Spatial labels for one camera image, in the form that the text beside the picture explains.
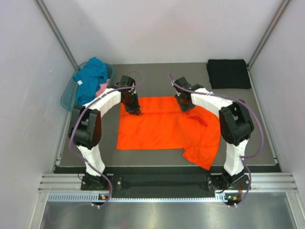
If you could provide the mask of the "orange t shirt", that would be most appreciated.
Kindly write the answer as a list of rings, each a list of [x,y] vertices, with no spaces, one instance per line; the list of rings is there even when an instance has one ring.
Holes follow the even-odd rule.
[[[139,98],[142,114],[129,114],[121,106],[117,138],[118,150],[183,149],[189,162],[209,170],[220,140],[219,118],[196,106],[182,112],[176,99]]]

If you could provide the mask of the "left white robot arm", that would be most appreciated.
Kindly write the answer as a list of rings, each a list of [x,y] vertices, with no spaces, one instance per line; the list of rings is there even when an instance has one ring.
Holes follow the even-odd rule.
[[[108,184],[107,176],[103,175],[105,164],[99,150],[102,117],[118,104],[123,104],[128,114],[140,116],[142,113],[135,88],[135,80],[124,75],[120,82],[105,88],[91,102],[76,105],[72,110],[69,126],[70,144],[80,150],[86,165],[86,173],[93,176],[91,183],[97,189],[103,189]]]

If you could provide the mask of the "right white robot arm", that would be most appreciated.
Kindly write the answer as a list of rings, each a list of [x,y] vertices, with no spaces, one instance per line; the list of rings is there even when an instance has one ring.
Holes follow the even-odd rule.
[[[225,175],[222,177],[226,188],[235,188],[244,173],[242,157],[251,133],[254,131],[249,111],[242,104],[208,91],[203,86],[191,86],[185,77],[171,81],[176,90],[175,98],[182,112],[196,106],[213,113],[219,118],[220,132],[226,142]]]

